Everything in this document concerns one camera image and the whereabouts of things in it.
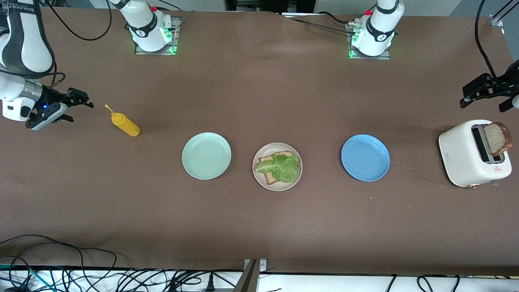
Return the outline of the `brown bread slice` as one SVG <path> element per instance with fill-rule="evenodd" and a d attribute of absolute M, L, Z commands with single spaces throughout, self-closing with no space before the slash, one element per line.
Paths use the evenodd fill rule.
<path fill-rule="evenodd" d="M 285 155 L 286 157 L 291 157 L 293 156 L 293 152 L 291 151 L 281 151 L 281 152 L 276 152 L 276 153 L 273 153 L 272 155 L 269 155 L 267 157 L 260 157 L 258 159 L 258 161 L 260 163 L 262 163 L 263 161 L 272 161 L 274 160 L 274 156 L 275 155 Z M 272 172 L 267 172 L 265 173 L 265 178 L 267 180 L 267 185 L 272 185 L 274 183 L 276 183 L 278 180 L 272 175 Z"/>
<path fill-rule="evenodd" d="M 492 122 L 484 126 L 483 131 L 493 157 L 502 155 L 513 146 L 512 135 L 504 123 Z"/>

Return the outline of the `green lettuce leaf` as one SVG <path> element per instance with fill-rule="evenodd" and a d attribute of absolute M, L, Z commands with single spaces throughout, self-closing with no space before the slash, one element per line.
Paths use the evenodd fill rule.
<path fill-rule="evenodd" d="M 298 158 L 295 155 L 286 157 L 285 155 L 275 155 L 272 161 L 263 161 L 259 163 L 255 171 L 260 173 L 272 172 L 272 175 L 278 180 L 285 183 L 293 181 L 299 169 Z"/>

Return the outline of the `blue plate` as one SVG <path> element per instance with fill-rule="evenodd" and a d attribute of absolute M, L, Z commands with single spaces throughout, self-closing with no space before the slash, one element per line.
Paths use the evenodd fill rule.
<path fill-rule="evenodd" d="M 385 144 L 372 135 L 353 135 L 341 148 L 341 163 L 353 178 L 374 182 L 390 168 L 390 154 Z"/>

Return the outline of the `mint green plate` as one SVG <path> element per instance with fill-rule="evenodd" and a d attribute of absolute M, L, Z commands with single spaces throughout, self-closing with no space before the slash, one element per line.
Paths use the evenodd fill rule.
<path fill-rule="evenodd" d="M 232 150 L 229 142 L 217 133 L 206 132 L 193 136 L 182 152 L 184 170 L 200 180 L 214 179 L 229 167 Z"/>

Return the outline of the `beige plate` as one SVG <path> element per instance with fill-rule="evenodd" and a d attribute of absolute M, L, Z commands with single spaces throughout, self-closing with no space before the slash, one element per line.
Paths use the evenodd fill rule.
<path fill-rule="evenodd" d="M 296 158 L 298 158 L 299 169 L 297 171 L 297 175 L 296 175 L 295 179 L 291 182 L 276 181 L 275 183 L 269 185 L 265 174 L 256 172 L 256 171 L 254 171 L 254 169 L 260 163 L 261 157 L 267 157 L 268 155 L 274 155 L 277 152 L 284 152 L 284 151 L 290 151 L 295 155 Z M 258 150 L 256 155 L 254 156 L 252 167 L 253 167 L 253 174 L 254 174 L 256 181 L 262 187 L 264 187 L 270 191 L 288 190 L 297 184 L 297 182 L 299 181 L 299 179 L 301 178 L 301 175 L 302 175 L 302 161 L 299 156 L 299 153 L 295 150 L 295 148 L 289 146 L 288 144 L 283 144 L 280 142 L 267 144 L 267 145 L 263 146 L 262 148 L 260 148 L 260 150 Z"/>

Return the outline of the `yellow mustard squeeze bottle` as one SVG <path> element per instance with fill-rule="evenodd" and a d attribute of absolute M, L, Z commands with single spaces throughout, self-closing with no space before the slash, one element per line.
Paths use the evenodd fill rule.
<path fill-rule="evenodd" d="M 104 105 L 111 112 L 111 122 L 116 125 L 119 129 L 124 131 L 124 133 L 130 135 L 131 137 L 137 137 L 140 134 L 140 128 L 134 122 L 132 122 L 126 115 L 114 112 L 109 105 Z"/>

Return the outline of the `white toaster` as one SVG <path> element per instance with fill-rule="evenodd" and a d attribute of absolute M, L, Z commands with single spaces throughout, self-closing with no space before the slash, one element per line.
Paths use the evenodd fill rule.
<path fill-rule="evenodd" d="M 476 187 L 508 177 L 511 160 L 505 151 L 491 155 L 483 127 L 489 120 L 463 122 L 439 135 L 439 148 L 449 180 L 459 187 Z"/>

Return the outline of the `black equipment behind table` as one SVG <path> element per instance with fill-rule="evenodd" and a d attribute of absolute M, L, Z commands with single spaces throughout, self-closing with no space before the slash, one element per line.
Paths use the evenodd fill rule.
<path fill-rule="evenodd" d="M 239 8 L 251 8 L 254 11 L 273 13 L 288 13 L 294 4 L 296 13 L 313 13 L 317 0 L 224 0 L 229 11 L 239 11 Z"/>

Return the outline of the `brown table cover sheet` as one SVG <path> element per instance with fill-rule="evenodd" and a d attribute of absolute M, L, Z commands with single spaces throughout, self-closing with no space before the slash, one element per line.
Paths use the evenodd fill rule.
<path fill-rule="evenodd" d="M 45 31 L 69 87 L 94 108 L 42 131 L 0 114 L 0 256 L 52 237 L 118 253 L 118 267 L 276 272 L 519 274 L 519 110 L 501 99 L 460 109 L 462 87 L 487 71 L 474 19 L 404 17 L 390 60 L 349 59 L 347 39 L 281 15 L 181 12 L 174 56 L 138 56 L 118 11 L 104 38 L 82 41 L 48 8 Z M 111 122 L 111 111 L 140 128 Z M 459 187 L 439 135 L 470 120 L 512 135 L 511 174 Z M 222 135 L 220 176 L 191 177 L 182 152 Z M 341 163 L 353 135 L 390 154 L 387 174 L 359 181 Z M 302 175 L 262 187 L 253 159 L 267 144 L 295 148 Z"/>

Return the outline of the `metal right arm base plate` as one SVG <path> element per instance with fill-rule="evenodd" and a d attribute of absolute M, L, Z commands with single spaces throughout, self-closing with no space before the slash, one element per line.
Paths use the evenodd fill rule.
<path fill-rule="evenodd" d="M 136 55 L 176 55 L 181 18 L 163 15 L 161 23 L 147 38 L 133 36 Z"/>

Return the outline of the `grey metal post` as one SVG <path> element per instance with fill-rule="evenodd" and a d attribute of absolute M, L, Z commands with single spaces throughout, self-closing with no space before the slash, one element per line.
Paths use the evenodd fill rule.
<path fill-rule="evenodd" d="M 257 292 L 261 259 L 247 259 L 244 272 L 232 292 Z"/>

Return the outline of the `silver angle bracket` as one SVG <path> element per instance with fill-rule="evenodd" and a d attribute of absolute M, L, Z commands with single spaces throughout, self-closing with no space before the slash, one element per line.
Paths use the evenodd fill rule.
<path fill-rule="evenodd" d="M 247 268 L 247 266 L 251 260 L 252 259 L 244 260 L 244 270 Z M 259 272 L 260 273 L 266 272 L 267 271 L 267 259 L 265 259 L 265 258 L 257 259 L 257 262 L 259 264 Z"/>

